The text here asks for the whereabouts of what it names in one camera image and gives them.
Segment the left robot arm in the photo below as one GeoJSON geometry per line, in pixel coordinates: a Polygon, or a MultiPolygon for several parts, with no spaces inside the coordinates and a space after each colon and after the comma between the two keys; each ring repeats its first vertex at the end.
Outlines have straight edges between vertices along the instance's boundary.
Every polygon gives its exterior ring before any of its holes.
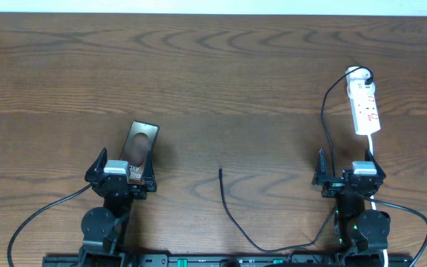
{"type": "Polygon", "coordinates": [[[142,178],[145,183],[142,185],[128,182],[129,168],[110,172],[108,168],[119,161],[109,161],[105,148],[88,168],[85,180],[104,199],[104,203],[102,207],[90,209],[82,218],[84,238],[77,266],[138,266],[139,257],[127,252],[123,245],[133,201],[144,200],[148,192],[157,190],[151,160],[149,151],[144,160],[142,178]]]}

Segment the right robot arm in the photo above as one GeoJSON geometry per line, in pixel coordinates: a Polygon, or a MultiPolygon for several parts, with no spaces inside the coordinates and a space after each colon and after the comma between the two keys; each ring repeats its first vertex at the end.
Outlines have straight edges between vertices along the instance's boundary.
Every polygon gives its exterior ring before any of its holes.
{"type": "Polygon", "coordinates": [[[387,249],[391,218],[374,205],[365,207],[366,199],[377,193],[385,178],[370,151],[339,177],[328,174],[324,151],[319,152],[311,183],[322,187],[323,197],[335,199],[334,230],[342,246],[336,258],[343,265],[356,265],[366,257],[374,266],[390,265],[387,249]]]}

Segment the bronze Galaxy smartphone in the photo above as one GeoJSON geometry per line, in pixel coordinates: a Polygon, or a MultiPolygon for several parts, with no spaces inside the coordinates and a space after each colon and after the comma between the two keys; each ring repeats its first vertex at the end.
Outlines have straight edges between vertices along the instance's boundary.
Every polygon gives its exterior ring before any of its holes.
{"type": "Polygon", "coordinates": [[[143,180],[145,158],[149,151],[152,152],[158,132],[158,125],[133,121],[120,155],[120,160],[129,163],[130,182],[145,182],[143,180]]]}

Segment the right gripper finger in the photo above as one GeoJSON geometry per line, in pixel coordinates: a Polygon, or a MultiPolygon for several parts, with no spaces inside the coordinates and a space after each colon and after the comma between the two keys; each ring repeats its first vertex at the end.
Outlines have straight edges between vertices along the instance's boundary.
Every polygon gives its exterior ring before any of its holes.
{"type": "Polygon", "coordinates": [[[321,148],[319,150],[319,156],[317,160],[317,166],[314,172],[314,179],[322,179],[324,177],[327,177],[327,163],[325,160],[325,154],[324,150],[321,148]]]}
{"type": "Polygon", "coordinates": [[[374,158],[372,152],[369,149],[365,150],[365,161],[372,162],[374,164],[374,167],[376,168],[378,174],[384,173],[383,169],[377,163],[376,159],[374,158]]]}

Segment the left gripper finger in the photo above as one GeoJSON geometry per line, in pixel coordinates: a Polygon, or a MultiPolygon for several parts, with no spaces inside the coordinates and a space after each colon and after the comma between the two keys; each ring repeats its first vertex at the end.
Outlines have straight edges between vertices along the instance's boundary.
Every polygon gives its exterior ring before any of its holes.
{"type": "Polygon", "coordinates": [[[143,180],[145,182],[154,182],[155,181],[155,174],[153,172],[153,165],[152,165],[152,152],[149,151],[147,153],[147,156],[145,158],[145,166],[143,171],[143,180]]]}
{"type": "Polygon", "coordinates": [[[93,179],[97,175],[101,174],[104,170],[104,167],[107,163],[107,149],[103,148],[98,155],[97,159],[86,171],[86,178],[93,179]]]}

